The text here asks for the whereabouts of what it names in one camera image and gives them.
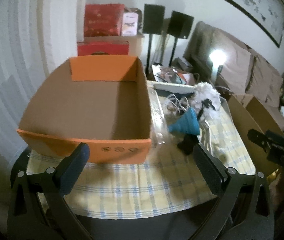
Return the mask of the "framed ink painting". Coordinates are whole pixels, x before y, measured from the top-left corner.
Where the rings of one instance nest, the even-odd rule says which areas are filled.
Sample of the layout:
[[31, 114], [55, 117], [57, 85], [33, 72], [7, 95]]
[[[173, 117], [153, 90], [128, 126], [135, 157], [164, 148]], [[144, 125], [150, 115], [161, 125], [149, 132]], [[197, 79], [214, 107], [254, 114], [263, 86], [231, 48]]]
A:
[[247, 15], [280, 47], [284, 31], [283, 0], [225, 0]]

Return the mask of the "white curtain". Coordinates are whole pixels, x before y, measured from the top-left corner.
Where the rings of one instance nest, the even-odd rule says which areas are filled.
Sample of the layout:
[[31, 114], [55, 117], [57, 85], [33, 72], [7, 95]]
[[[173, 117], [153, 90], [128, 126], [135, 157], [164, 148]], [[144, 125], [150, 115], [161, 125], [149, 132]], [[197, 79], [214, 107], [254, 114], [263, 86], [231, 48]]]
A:
[[0, 0], [0, 159], [23, 148], [17, 126], [30, 98], [75, 56], [78, 0]]

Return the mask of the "small black clip stand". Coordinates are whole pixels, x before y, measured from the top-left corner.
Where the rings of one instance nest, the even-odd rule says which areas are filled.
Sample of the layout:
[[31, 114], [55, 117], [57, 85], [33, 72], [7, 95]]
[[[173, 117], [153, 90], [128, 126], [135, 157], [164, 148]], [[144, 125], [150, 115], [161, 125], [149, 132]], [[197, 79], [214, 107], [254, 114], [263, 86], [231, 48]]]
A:
[[193, 134], [186, 134], [182, 142], [177, 144], [177, 147], [185, 154], [190, 155], [194, 150], [194, 146], [199, 144], [198, 136]]

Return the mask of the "pink white tissue pack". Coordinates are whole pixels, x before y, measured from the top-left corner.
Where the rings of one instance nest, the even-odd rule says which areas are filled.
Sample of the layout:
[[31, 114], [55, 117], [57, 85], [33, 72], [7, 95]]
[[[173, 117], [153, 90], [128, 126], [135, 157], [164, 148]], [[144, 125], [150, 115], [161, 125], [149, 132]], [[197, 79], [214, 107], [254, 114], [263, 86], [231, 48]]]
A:
[[136, 12], [125, 12], [122, 20], [121, 36], [136, 36], [139, 15]]

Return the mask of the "grey black window squeegee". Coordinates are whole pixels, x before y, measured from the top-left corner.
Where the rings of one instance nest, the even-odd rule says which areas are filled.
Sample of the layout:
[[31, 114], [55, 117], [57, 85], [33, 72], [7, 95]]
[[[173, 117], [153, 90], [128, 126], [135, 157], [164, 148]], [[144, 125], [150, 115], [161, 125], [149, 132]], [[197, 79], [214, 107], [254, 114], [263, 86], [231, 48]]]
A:
[[167, 98], [169, 95], [174, 94], [177, 99], [182, 97], [190, 97], [194, 94], [194, 86], [179, 85], [174, 83], [154, 82], [153, 88], [157, 91], [158, 96]]

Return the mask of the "bright portable lamp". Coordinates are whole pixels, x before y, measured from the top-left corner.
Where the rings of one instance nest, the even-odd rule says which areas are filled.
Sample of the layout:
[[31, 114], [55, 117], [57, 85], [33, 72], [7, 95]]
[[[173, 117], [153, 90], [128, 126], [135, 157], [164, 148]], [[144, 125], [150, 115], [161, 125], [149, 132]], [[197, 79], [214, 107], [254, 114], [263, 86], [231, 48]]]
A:
[[209, 59], [213, 63], [213, 66], [219, 67], [227, 61], [228, 55], [222, 49], [215, 49], [210, 53]]

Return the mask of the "clear plastic tray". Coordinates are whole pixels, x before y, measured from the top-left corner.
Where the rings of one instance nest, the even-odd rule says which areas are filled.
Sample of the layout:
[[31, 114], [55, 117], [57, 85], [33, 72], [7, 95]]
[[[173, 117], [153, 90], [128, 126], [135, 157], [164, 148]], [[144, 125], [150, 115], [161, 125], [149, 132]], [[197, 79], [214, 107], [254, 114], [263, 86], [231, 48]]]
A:
[[152, 141], [155, 147], [170, 142], [169, 130], [157, 91], [152, 86], [147, 86], [151, 118], [152, 118]]

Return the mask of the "white fluffy duster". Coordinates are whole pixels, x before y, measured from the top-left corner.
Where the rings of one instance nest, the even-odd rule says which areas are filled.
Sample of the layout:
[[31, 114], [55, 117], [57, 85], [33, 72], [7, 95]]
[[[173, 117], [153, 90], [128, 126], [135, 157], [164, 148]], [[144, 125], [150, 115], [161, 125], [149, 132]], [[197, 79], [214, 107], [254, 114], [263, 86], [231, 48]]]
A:
[[221, 107], [219, 92], [208, 82], [200, 82], [194, 85], [194, 94], [188, 99], [200, 121], [218, 118]]

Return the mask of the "brown cardboard box background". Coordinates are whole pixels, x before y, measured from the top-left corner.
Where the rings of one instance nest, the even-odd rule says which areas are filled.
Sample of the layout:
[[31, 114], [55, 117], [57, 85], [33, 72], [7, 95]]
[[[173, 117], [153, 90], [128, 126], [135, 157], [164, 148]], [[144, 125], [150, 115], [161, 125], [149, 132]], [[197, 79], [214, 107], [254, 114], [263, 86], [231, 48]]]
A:
[[98, 36], [85, 37], [84, 42], [123, 42], [129, 43], [128, 55], [141, 57], [143, 51], [144, 35], [138, 34], [136, 36]]

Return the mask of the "right black speaker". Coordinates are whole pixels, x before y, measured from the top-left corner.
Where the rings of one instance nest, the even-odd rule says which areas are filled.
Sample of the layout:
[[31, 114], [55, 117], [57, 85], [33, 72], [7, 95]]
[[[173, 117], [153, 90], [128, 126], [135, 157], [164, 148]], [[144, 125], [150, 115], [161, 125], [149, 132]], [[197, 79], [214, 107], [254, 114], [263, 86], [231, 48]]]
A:
[[167, 33], [175, 38], [188, 39], [193, 22], [194, 17], [173, 11]]

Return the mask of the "left black speaker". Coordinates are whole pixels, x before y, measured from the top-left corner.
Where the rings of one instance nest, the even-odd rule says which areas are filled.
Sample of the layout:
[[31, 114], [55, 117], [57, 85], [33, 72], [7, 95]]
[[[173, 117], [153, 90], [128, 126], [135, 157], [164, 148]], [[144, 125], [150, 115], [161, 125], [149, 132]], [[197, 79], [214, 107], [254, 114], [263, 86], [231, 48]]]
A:
[[143, 18], [143, 34], [160, 35], [165, 16], [163, 5], [145, 4]]

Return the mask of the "open cardboard box right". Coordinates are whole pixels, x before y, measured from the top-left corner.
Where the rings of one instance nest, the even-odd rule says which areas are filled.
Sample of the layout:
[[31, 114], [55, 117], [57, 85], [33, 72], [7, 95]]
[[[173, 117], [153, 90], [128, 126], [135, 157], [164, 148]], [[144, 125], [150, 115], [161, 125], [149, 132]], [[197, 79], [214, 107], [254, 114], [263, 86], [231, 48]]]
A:
[[248, 139], [248, 132], [250, 129], [261, 133], [270, 130], [283, 135], [283, 131], [264, 105], [252, 95], [233, 94], [228, 99], [228, 105], [235, 127], [255, 165], [256, 171], [269, 176], [278, 169], [278, 165], [267, 160], [267, 154], [263, 149]]

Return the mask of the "teal silicone funnel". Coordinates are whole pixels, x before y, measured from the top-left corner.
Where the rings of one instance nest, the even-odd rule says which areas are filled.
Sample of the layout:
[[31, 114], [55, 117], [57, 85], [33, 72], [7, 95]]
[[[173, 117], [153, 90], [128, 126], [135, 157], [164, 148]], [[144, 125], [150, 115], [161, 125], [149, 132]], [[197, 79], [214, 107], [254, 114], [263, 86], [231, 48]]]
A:
[[168, 126], [169, 132], [200, 135], [196, 112], [189, 108], [174, 124]]

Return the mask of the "black speaker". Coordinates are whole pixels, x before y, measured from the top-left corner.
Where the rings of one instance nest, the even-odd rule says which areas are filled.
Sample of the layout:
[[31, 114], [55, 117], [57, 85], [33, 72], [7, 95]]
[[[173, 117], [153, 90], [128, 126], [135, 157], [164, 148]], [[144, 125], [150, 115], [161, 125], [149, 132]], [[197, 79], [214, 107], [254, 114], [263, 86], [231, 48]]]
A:
[[145, 4], [143, 18], [143, 34], [160, 35], [165, 16], [163, 5]]
[[173, 11], [167, 33], [175, 38], [188, 39], [193, 22], [194, 17]]

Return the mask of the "yellow plaid tablecloth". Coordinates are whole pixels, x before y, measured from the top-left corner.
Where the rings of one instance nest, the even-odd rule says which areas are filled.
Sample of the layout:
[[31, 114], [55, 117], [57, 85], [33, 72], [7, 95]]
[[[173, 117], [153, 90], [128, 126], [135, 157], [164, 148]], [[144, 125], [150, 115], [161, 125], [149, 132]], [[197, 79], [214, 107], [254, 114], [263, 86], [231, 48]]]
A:
[[[209, 120], [209, 151], [225, 167], [254, 175], [255, 166], [221, 98], [220, 120]], [[214, 196], [193, 157], [177, 148], [183, 135], [169, 134], [164, 143], [155, 142], [146, 161], [140, 165], [98, 165], [87, 163], [65, 200], [81, 216], [99, 219], [137, 219], [186, 210]], [[60, 159], [31, 152], [27, 174], [56, 167]]]

